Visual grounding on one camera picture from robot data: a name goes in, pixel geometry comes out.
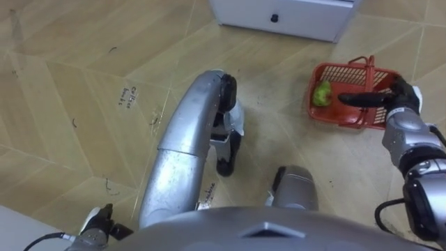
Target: white cabinet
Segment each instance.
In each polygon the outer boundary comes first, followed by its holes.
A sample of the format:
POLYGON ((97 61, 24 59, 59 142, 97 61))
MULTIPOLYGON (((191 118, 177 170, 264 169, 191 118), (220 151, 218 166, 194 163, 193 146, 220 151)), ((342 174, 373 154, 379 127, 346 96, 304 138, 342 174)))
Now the white cabinet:
POLYGON ((360 0, 210 0, 220 24, 337 42, 360 0))

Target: black knob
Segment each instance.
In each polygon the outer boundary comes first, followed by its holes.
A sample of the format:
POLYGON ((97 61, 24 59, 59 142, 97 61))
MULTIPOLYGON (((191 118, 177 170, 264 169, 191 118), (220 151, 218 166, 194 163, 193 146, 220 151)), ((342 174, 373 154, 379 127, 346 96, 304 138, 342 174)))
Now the black knob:
POLYGON ((279 15, 278 14, 273 14, 271 16, 271 22, 278 22, 279 21, 279 15))

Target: black cable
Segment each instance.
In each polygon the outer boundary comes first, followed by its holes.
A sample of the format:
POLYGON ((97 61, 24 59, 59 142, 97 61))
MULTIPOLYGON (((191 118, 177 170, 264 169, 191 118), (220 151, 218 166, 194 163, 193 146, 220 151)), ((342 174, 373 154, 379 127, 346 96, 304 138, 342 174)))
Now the black cable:
POLYGON ((430 125, 429 126, 429 130, 435 134, 438 139, 441 141, 441 143, 443 144, 443 146, 446 146, 446 139, 445 136, 443 136, 443 134, 441 133, 441 131, 434 125, 430 125))
MULTIPOLYGON (((389 233, 389 234, 395 234, 395 233, 391 232, 391 231, 384 225, 383 221, 381 220, 381 212, 382 212, 385 208, 387 208, 388 206, 394 206, 394 205, 402 204, 402 203, 404 203, 404 202, 405 202, 405 201, 404 201, 403 198, 401 198, 401 199, 393 199, 393 200, 389 200, 389 201, 383 202, 383 203, 381 203, 379 206, 376 207, 376 209, 375 209, 375 221, 376 221, 376 224, 378 225, 378 227, 379 227, 381 230, 386 231, 386 232, 389 233)), ((435 251, 442 251, 442 250, 440 250, 440 249, 438 249, 438 248, 434 248, 434 247, 431 247, 431 246, 428 246, 428 245, 424 245, 424 244, 421 244, 421 243, 416 243, 416 242, 414 242, 414 244, 421 245, 421 246, 423 246, 423 247, 430 248, 430 249, 435 250, 435 251)))
POLYGON ((51 238, 63 238, 63 235, 65 233, 63 232, 59 232, 59 233, 53 233, 53 234, 45 234, 44 236, 36 239, 35 241, 33 241, 32 243, 30 243, 29 245, 27 245, 27 247, 25 249, 23 249, 23 251, 29 251, 35 244, 43 241, 43 240, 48 240, 51 238))

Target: wooden floor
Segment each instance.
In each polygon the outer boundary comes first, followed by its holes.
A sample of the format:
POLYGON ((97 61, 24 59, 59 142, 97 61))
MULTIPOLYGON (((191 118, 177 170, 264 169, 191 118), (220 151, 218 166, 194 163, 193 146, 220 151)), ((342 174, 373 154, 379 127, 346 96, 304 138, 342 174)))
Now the wooden floor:
MULTIPOLYGON (((264 204, 290 164, 310 169, 323 212, 366 225, 401 196, 382 131, 307 116, 321 62, 375 54, 420 86, 422 117, 446 131, 444 0, 364 0, 337 45, 218 26, 207 0, 0 2, 0 204, 65 231, 107 202, 135 227, 160 136, 207 69, 237 78, 246 116, 233 176, 217 176, 210 152, 201 202, 211 206, 264 204)), ((402 207, 384 218, 413 238, 402 207)))

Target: red plastic basket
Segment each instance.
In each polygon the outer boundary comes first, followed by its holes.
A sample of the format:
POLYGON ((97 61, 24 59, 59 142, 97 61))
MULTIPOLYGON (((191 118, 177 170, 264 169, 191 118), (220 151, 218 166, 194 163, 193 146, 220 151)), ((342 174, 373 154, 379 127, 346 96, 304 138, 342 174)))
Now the red plastic basket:
POLYGON ((314 71, 307 92, 308 114, 316 120, 336 123, 348 128, 385 128, 384 108, 357 108, 342 104, 337 96, 340 93, 389 92, 389 86, 399 73, 393 70, 375 68, 375 58, 360 56, 348 64, 322 63, 314 71), (314 89, 323 80, 331 84, 332 102, 327 107, 317 107, 312 103, 314 89))

